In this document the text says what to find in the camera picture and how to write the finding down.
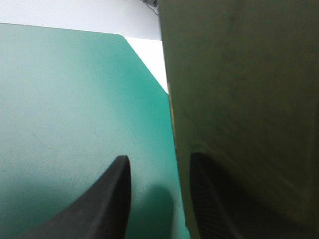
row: green mat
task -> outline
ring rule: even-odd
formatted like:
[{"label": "green mat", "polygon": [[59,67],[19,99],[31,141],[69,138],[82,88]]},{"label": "green mat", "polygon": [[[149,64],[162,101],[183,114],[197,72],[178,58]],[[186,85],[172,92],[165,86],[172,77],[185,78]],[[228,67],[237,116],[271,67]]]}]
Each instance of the green mat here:
[{"label": "green mat", "polygon": [[0,238],[67,207],[120,154],[128,239],[189,238],[167,94],[113,34],[0,24]]}]

